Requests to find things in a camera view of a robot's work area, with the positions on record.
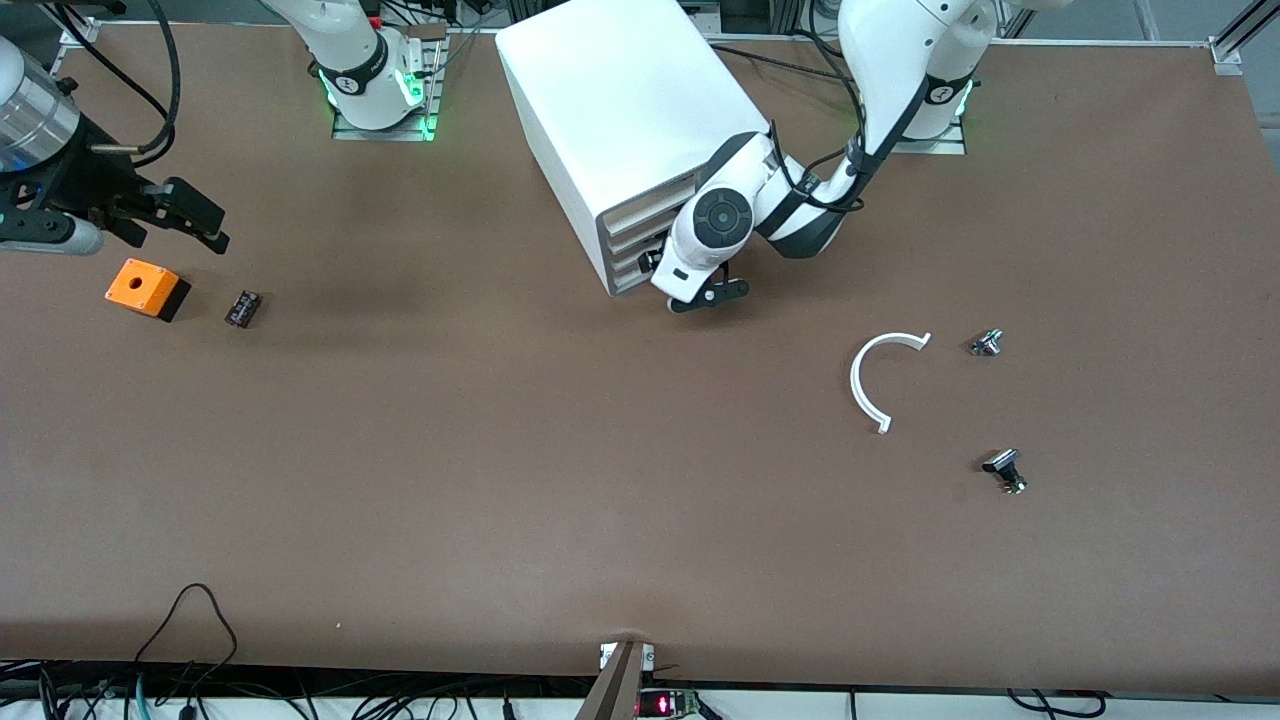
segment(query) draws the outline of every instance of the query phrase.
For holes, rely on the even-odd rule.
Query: tabletop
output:
[[[822,256],[756,238],[750,297],[673,315],[605,296],[490,36],[435,141],[375,143],[329,140],[288,28],[175,35],[146,174],[230,250],[3,258],[5,656],[132,657],[202,580],[243,662],[586,674],[643,637],[676,678],[1280,693],[1280,187],[1207,51],[992,47],[968,155],[891,158]],[[99,46],[166,87],[154,26]],[[836,83],[724,61],[796,158],[851,132]],[[102,299],[131,256],[191,282],[173,324]],[[868,356],[881,436],[849,365],[886,332],[933,338]],[[223,642],[192,600],[148,657]]]

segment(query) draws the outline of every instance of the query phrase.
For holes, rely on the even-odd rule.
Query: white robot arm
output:
[[[1020,4],[1047,10],[1070,1]],[[662,250],[645,260],[672,310],[746,293],[745,283],[727,273],[724,281],[709,278],[742,249],[751,229],[783,258],[822,252],[901,138],[946,129],[996,33],[996,13],[993,0],[844,0],[838,32],[859,95],[858,135],[826,182],[782,156],[772,133],[730,138],[707,163]],[[732,231],[726,234],[723,227]]]
[[[141,247],[143,224],[227,252],[223,209],[182,178],[152,183],[145,163],[95,149],[119,143],[54,81],[0,37],[0,250],[92,255],[102,234]]]
[[[298,31],[316,59],[329,97],[347,122],[385,129],[424,101],[413,90],[422,41],[374,29],[356,0],[261,0]]]

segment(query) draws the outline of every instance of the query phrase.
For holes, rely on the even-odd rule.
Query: small black component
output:
[[[248,322],[253,319],[253,314],[257,313],[257,306],[262,304],[262,296],[257,292],[244,291],[241,293],[239,300],[236,305],[227,313],[227,324],[236,325],[237,328],[247,328]]]
[[[1018,495],[1027,489],[1027,478],[1018,473],[1014,460],[1018,460],[1018,450],[1010,447],[982,464],[983,470],[1000,475],[1000,479],[1005,482],[1005,492],[1009,495]]]
[[[746,297],[746,293],[749,292],[751,292],[751,286],[742,278],[710,282],[704,284],[703,288],[698,291],[692,302],[682,302],[672,297],[667,300],[667,307],[669,307],[672,313],[689,313],[690,310],[698,310],[699,307],[716,307],[717,305],[722,305],[730,300]]]
[[[657,270],[658,263],[662,263],[660,247],[658,250],[649,250],[648,252],[641,252],[640,260],[637,260],[637,264],[640,265],[640,272],[645,274]]]

